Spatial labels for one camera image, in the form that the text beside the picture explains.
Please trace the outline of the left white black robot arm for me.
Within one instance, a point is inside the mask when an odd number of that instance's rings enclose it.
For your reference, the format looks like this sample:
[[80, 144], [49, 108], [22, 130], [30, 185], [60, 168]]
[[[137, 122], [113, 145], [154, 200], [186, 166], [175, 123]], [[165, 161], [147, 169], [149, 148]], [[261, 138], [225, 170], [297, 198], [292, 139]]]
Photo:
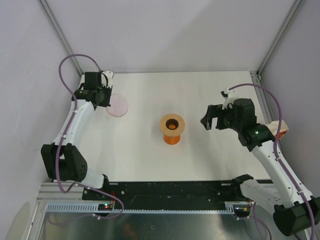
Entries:
[[79, 88], [71, 97], [69, 114], [51, 144], [44, 144], [41, 156], [51, 180], [73, 181], [93, 188], [100, 200], [110, 196], [105, 176], [88, 167], [79, 150], [82, 135], [98, 107], [110, 106], [114, 73], [110, 70], [85, 72]]

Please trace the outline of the orange glass flask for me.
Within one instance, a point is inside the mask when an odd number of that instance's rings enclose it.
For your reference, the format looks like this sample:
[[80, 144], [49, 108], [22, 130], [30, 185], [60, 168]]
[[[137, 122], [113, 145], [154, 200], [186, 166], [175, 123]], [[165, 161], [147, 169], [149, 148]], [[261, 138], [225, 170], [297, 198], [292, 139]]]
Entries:
[[164, 133], [163, 133], [163, 140], [168, 145], [175, 145], [181, 139], [181, 130], [177, 124], [170, 123], [169, 125], [165, 126]]

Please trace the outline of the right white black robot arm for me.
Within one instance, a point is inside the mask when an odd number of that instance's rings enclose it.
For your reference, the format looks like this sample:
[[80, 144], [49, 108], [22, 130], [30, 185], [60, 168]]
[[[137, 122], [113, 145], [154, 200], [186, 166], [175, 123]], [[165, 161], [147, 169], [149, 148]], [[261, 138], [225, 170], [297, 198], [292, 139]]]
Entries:
[[237, 132], [242, 146], [246, 147], [262, 164], [277, 192], [260, 185], [245, 174], [232, 181], [231, 196], [242, 201], [249, 198], [273, 217], [274, 223], [285, 236], [315, 227], [320, 222], [320, 199], [298, 180], [281, 151], [274, 146], [275, 137], [270, 129], [257, 122], [255, 106], [249, 98], [238, 98], [227, 105], [209, 105], [200, 120], [206, 130], [211, 130], [213, 119], [216, 129]]

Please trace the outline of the pink cone coffee filter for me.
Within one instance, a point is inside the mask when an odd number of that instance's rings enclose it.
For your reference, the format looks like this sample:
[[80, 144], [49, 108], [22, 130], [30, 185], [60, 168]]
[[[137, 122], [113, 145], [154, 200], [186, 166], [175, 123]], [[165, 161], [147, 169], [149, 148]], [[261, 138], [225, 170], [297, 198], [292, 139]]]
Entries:
[[128, 112], [128, 101], [120, 94], [112, 94], [109, 104], [110, 106], [107, 106], [105, 109], [109, 115], [115, 118], [121, 118]]

